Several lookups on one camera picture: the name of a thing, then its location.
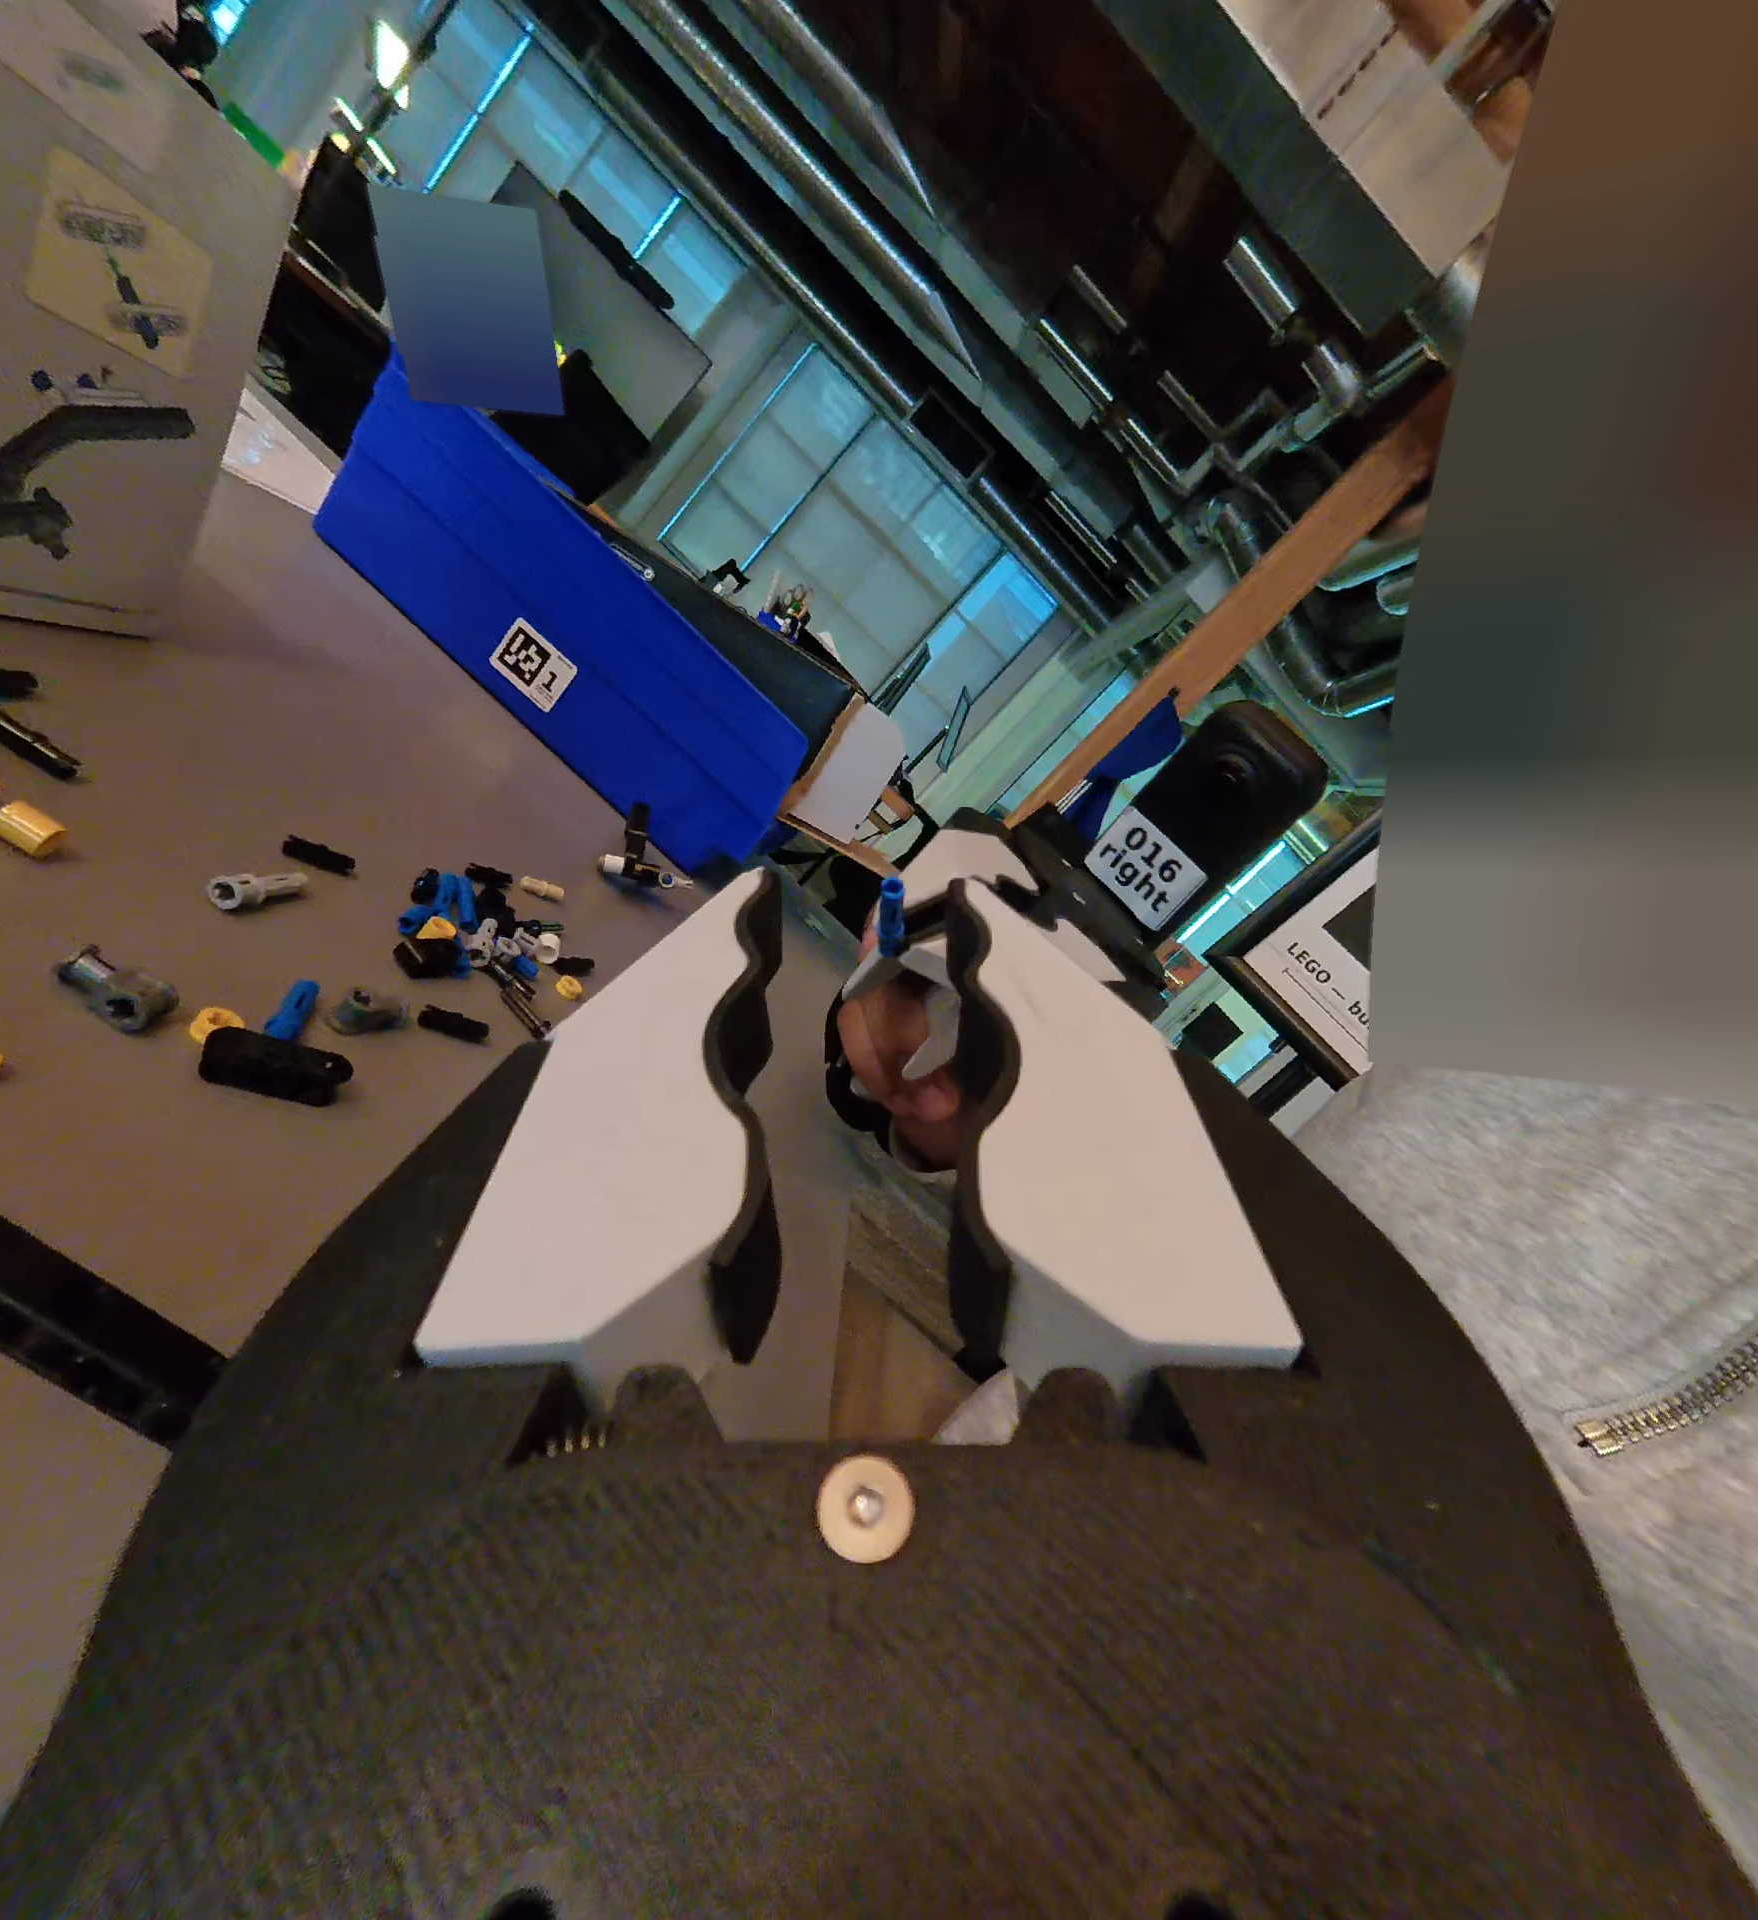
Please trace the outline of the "person's right hand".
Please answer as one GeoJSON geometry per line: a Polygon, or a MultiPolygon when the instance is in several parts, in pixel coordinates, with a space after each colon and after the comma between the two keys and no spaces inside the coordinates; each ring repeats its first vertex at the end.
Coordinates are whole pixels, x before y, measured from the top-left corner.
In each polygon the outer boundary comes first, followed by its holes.
{"type": "Polygon", "coordinates": [[[841,997],[827,1020],[823,1052],[827,1102],[849,1127],[915,1173],[957,1166],[977,1129],[980,1106],[966,1094],[951,1064],[915,1085],[862,1085],[841,1047],[841,997]]]}

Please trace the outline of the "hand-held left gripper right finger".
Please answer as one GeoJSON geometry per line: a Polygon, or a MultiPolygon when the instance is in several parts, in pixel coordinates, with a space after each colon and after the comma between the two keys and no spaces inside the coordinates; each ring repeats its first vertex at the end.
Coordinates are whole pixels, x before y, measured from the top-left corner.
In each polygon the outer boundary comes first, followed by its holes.
{"type": "Polygon", "coordinates": [[[1163,1037],[977,879],[946,895],[959,1001],[947,1301],[963,1357],[1037,1385],[1288,1370],[1303,1333],[1163,1037]]]}

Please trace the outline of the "dark monitor screen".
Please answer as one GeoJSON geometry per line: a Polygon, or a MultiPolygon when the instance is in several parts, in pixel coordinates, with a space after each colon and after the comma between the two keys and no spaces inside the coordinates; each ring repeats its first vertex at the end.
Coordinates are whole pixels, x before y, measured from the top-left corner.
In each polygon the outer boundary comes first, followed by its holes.
{"type": "Polygon", "coordinates": [[[530,210],[561,350],[562,411],[495,410],[495,425],[579,500],[616,489],[650,456],[709,358],[676,323],[671,297],[573,192],[513,165],[494,204],[530,210]]]}

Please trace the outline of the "blue plastic bin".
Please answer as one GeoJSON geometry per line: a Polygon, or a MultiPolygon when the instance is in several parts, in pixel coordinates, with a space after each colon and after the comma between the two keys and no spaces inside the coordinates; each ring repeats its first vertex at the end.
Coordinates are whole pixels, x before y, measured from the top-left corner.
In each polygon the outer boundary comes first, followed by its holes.
{"type": "Polygon", "coordinates": [[[688,872],[748,863],[802,769],[792,717],[489,417],[378,371],[319,541],[688,872]]]}

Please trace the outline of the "person's grey hoodie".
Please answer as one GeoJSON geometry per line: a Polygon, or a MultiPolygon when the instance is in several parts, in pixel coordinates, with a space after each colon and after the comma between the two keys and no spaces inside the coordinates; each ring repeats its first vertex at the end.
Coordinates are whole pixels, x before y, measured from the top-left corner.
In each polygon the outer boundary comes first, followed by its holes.
{"type": "Polygon", "coordinates": [[[1295,1142],[1500,1379],[1758,1891],[1758,1112],[1373,1068],[1295,1142]]]}

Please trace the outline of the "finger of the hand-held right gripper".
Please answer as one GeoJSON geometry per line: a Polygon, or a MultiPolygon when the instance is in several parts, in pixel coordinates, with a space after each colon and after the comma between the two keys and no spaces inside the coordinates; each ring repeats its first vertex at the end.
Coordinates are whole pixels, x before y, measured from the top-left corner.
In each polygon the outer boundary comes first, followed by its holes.
{"type": "Polygon", "coordinates": [[[957,1023],[939,951],[867,951],[841,993],[841,1047],[862,1085],[915,1085],[947,1068],[957,1023]]]}
{"type": "Polygon", "coordinates": [[[939,909],[957,882],[977,882],[987,890],[1009,890],[1013,901],[1033,901],[1042,883],[1009,841],[992,828],[939,828],[900,873],[900,900],[906,918],[939,909]]]}

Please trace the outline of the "small lego pins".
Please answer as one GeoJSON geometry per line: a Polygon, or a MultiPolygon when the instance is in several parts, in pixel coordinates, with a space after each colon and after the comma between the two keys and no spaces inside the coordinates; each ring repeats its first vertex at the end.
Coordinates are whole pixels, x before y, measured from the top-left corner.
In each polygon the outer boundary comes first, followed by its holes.
{"type": "MultiPolygon", "coordinates": [[[[17,720],[12,706],[35,696],[37,679],[25,669],[0,668],[0,746],[51,776],[79,780],[83,767],[37,727],[17,720]]],[[[290,835],[282,852],[292,869],[277,873],[223,873],[211,878],[206,900],[227,916],[254,913],[306,895],[314,872],[353,878],[354,860],[312,839],[290,835]]],[[[501,997],[501,1008],[531,1041],[551,1033],[536,998],[546,977],[562,998],[579,998],[592,963],[568,953],[562,925],[515,913],[508,895],[513,878],[477,862],[461,869],[429,869],[411,886],[408,908],[396,921],[395,963],[413,983],[482,975],[501,997]]],[[[178,1011],[170,983],[120,968],[98,948],[85,945],[57,961],[54,977],[83,1007],[125,1037],[143,1037],[162,1026],[178,1011]]],[[[198,1049],[198,1072],[216,1087],[245,1091],[306,1108],[329,1108],[353,1078],[353,1064],[335,1050],[311,1045],[306,1029],[319,1013],[320,989],[298,977],[260,1026],[222,1007],[200,1011],[187,1024],[198,1049]]],[[[398,998],[354,986],[327,1011],[338,1037],[369,1037],[408,1024],[479,1047],[489,1024],[436,1004],[411,1013],[398,998]]]]}

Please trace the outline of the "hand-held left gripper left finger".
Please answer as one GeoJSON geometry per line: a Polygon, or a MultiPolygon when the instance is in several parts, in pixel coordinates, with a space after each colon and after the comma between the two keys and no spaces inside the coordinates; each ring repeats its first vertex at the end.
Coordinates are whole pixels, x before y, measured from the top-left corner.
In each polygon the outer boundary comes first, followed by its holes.
{"type": "Polygon", "coordinates": [[[554,1029],[413,1335],[424,1365],[616,1388],[755,1357],[780,1243],[748,1092],[780,911],[776,878],[748,869],[554,1029]]]}

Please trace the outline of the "framed paper sign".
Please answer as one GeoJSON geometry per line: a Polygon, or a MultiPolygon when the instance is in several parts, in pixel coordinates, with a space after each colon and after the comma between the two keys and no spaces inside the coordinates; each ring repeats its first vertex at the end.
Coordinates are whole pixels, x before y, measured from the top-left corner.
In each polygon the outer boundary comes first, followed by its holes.
{"type": "Polygon", "coordinates": [[[1206,961],[1274,1026],[1303,1068],[1347,1087],[1371,1068],[1369,998],[1381,817],[1350,830],[1206,961]]]}

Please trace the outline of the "wooden beam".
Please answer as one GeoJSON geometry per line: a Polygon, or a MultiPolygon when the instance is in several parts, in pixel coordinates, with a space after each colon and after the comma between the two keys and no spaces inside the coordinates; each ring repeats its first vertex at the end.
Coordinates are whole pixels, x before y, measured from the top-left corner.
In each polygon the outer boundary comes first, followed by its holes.
{"type": "Polygon", "coordinates": [[[1310,589],[1320,584],[1352,545],[1371,534],[1409,492],[1428,481],[1440,458],[1456,388],[1458,378],[1447,372],[1402,419],[1371,444],[1310,512],[1251,565],[1227,597],[1208,610],[1170,654],[1157,660],[1103,723],[1009,810],[1009,824],[1021,824],[1048,807],[1061,807],[1163,702],[1170,702],[1179,717],[1189,713],[1286,613],[1297,606],[1310,589]]]}

